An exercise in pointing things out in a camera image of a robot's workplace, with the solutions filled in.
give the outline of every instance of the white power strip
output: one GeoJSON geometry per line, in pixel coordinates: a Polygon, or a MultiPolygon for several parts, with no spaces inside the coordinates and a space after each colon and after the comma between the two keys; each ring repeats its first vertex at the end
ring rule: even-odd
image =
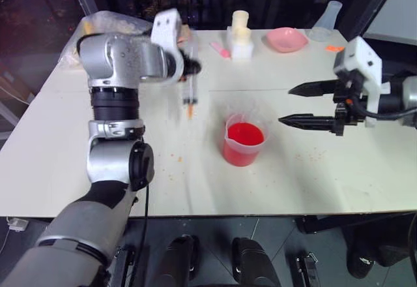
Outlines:
{"type": "Polygon", "coordinates": [[[15,232],[23,232],[26,230],[28,223],[28,220],[18,219],[17,217],[7,220],[8,229],[14,230],[15,232]]]}

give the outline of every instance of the syringe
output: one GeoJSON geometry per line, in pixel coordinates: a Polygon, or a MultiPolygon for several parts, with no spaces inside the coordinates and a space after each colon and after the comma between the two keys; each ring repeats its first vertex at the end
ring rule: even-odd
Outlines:
{"type": "MultiPolygon", "coordinates": [[[[198,58],[198,42],[195,32],[192,33],[184,47],[190,59],[198,58]]],[[[197,75],[192,74],[187,77],[187,81],[182,87],[182,103],[188,105],[188,119],[192,119],[194,104],[197,104],[197,75]]]]}

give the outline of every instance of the white bottle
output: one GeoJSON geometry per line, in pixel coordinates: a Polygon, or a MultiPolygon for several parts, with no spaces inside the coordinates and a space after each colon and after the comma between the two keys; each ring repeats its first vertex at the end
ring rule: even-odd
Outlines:
{"type": "Polygon", "coordinates": [[[250,59],[253,53],[251,30],[247,28],[249,14],[246,11],[234,11],[232,26],[227,28],[227,45],[232,60],[250,59]]]}

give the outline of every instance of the pink bowl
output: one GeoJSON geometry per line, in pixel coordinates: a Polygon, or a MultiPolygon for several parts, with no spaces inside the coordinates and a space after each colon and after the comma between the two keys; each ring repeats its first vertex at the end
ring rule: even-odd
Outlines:
{"type": "Polygon", "coordinates": [[[308,39],[295,28],[280,27],[266,34],[269,44],[279,52],[293,52],[308,43],[308,39]]]}

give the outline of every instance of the dark floor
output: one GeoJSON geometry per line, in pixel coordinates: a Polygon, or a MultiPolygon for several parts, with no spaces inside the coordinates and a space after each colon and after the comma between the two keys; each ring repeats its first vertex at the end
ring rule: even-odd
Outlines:
{"type": "MultiPolygon", "coordinates": [[[[234,237],[251,237],[258,241],[272,259],[283,287],[292,287],[291,272],[294,255],[312,251],[319,263],[317,270],[322,287],[409,287],[415,286],[409,259],[390,268],[377,264],[364,280],[349,275],[345,265],[346,244],[340,229],[314,235],[301,234],[293,218],[239,217],[219,219],[150,219],[146,245],[150,256],[146,286],[150,286],[156,264],[172,239],[182,234],[199,236],[202,246],[201,269],[190,286],[200,284],[233,284],[230,264],[230,244],[234,237]]],[[[140,241],[142,220],[131,220],[121,245],[140,241]]],[[[31,221],[24,233],[10,232],[3,253],[0,255],[0,282],[44,230],[46,224],[31,221]]],[[[4,218],[0,220],[0,244],[7,232],[4,218]]]]}

